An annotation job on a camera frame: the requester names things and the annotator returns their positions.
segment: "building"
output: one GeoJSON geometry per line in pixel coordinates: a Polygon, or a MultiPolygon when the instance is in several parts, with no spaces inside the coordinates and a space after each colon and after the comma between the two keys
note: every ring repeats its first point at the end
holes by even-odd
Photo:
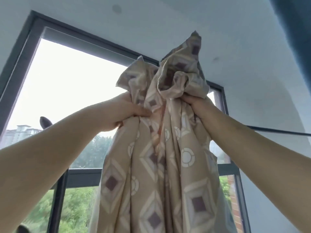
{"type": "Polygon", "coordinates": [[[40,129],[31,128],[29,125],[18,125],[17,129],[6,130],[0,140],[0,149],[21,141],[27,137],[41,132],[40,129]]]}

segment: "forearm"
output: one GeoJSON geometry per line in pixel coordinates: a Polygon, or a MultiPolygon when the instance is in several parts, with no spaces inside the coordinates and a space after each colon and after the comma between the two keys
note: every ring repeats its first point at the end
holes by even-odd
{"type": "Polygon", "coordinates": [[[252,182],[301,231],[311,229],[311,159],[206,105],[205,128],[252,182]]]}
{"type": "Polygon", "coordinates": [[[98,132],[79,111],[0,150],[0,229],[13,232],[98,132]]]}

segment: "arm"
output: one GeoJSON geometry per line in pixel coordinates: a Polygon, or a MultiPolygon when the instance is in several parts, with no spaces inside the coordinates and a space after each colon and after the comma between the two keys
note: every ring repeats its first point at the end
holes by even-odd
{"type": "Polygon", "coordinates": [[[48,129],[0,150],[0,229],[11,233],[101,131],[150,111],[128,93],[84,108],[48,129]]]}
{"type": "Polygon", "coordinates": [[[301,231],[311,229],[311,159],[223,114],[211,101],[184,95],[212,139],[301,231]]]}

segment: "curtain fold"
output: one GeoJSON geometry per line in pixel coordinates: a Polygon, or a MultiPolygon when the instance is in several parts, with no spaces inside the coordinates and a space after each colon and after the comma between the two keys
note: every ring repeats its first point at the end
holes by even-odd
{"type": "Polygon", "coordinates": [[[105,158],[90,233],[237,232],[219,181],[211,138],[183,93],[206,98],[209,86],[193,32],[154,66],[139,57],[117,86],[150,118],[130,117],[105,158]]]}

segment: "curtain fabric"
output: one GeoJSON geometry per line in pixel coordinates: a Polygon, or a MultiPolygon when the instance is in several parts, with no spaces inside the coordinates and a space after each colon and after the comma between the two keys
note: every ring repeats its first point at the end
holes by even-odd
{"type": "Polygon", "coordinates": [[[183,93],[209,91],[196,33],[160,66],[139,57],[117,86],[150,118],[130,117],[116,132],[105,158],[90,233],[237,232],[219,181],[211,138],[183,93]]]}

